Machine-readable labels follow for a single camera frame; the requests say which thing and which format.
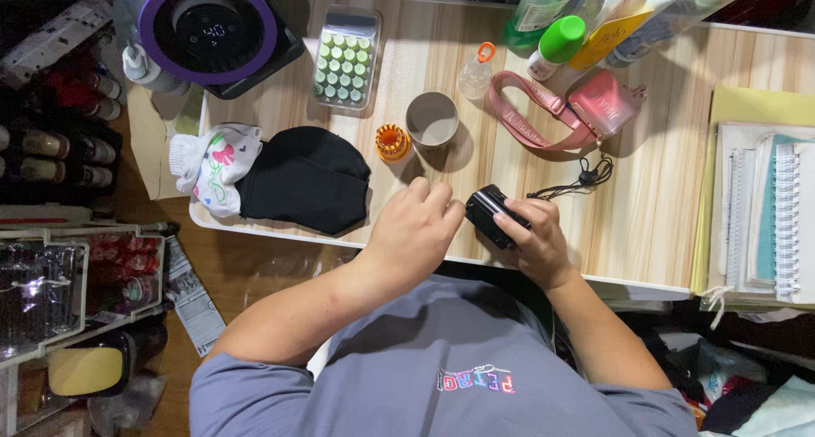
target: beige cup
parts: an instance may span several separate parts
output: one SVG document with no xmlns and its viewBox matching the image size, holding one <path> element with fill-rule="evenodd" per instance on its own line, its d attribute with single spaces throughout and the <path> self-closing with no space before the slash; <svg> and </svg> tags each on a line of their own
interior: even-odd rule
<svg viewBox="0 0 815 437">
<path fill-rule="evenodd" d="M 458 110 L 453 100 L 438 92 L 423 93 L 407 107 L 407 132 L 427 148 L 440 148 L 458 128 Z"/>
</svg>

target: cable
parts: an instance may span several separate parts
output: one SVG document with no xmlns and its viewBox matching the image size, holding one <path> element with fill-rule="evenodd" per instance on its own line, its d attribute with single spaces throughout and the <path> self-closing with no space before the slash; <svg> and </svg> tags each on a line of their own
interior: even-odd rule
<svg viewBox="0 0 815 437">
<path fill-rule="evenodd" d="M 611 174 L 614 171 L 614 162 L 611 161 L 610 157 L 603 157 L 600 161 L 597 162 L 597 165 L 594 167 L 594 170 L 589 170 L 589 163 L 588 159 L 585 157 L 580 158 L 580 176 L 578 176 L 577 181 L 569 184 L 568 186 L 554 186 L 551 188 L 545 188 L 535 193 L 527 193 L 526 198 L 539 198 L 545 201 L 550 201 L 556 196 L 563 195 L 565 193 L 571 192 L 578 192 L 581 189 L 586 188 L 593 188 L 603 184 L 604 182 L 611 179 Z M 552 192 L 548 195 L 543 195 L 546 192 Z"/>
</svg>

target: teal notebook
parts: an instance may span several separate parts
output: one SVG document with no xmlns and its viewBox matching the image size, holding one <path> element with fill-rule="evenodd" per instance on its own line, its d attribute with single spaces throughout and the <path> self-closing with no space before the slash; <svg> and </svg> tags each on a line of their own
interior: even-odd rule
<svg viewBox="0 0 815 437">
<path fill-rule="evenodd" d="M 810 143 L 809 140 L 792 138 L 783 134 L 773 137 L 769 154 L 767 183 L 764 185 L 764 204 L 761 208 L 759 244 L 756 255 L 756 275 L 762 280 L 775 280 L 775 153 L 780 144 Z"/>
</svg>

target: person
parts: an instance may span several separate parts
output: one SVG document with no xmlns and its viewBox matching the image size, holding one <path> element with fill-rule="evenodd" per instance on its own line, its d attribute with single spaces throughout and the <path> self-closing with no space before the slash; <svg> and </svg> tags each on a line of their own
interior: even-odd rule
<svg viewBox="0 0 815 437">
<path fill-rule="evenodd" d="M 504 291 L 431 276 L 464 218 L 451 199 L 446 183 L 415 179 L 353 261 L 235 318 L 193 377 L 191 434 L 696 435 L 680 393 L 570 263 L 555 204 L 506 201 L 531 231 L 495 222 L 587 380 Z M 314 381 L 306 363 L 329 338 Z"/>
</svg>

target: gray t-shirt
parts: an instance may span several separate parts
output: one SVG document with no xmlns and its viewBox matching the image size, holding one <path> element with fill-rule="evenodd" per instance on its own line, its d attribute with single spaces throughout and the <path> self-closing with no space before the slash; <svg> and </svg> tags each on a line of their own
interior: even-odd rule
<svg viewBox="0 0 815 437">
<path fill-rule="evenodd" d="M 696 435 L 677 390 L 589 385 L 501 289 L 431 276 L 341 329 L 306 369 L 220 354 L 192 379 L 198 435 Z"/>
</svg>

